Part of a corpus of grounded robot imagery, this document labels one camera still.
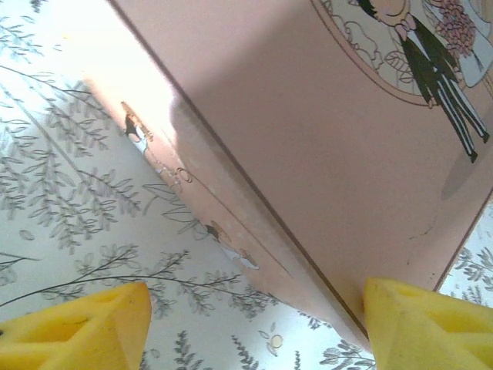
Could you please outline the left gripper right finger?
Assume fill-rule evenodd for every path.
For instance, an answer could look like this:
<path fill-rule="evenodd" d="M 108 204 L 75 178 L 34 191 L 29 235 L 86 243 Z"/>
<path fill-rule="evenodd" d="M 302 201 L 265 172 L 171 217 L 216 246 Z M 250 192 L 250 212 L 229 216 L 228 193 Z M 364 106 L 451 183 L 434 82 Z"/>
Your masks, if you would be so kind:
<path fill-rule="evenodd" d="M 385 278 L 364 288 L 379 369 L 490 369 L 492 309 Z"/>

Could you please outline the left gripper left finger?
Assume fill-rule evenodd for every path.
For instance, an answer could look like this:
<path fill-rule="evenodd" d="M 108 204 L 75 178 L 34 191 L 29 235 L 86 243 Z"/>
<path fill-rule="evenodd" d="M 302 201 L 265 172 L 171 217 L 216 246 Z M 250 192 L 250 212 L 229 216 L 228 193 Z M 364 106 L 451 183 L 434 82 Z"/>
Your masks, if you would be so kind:
<path fill-rule="evenodd" d="M 150 326 L 144 282 L 77 298 L 1 324 L 3 369 L 138 369 Z"/>

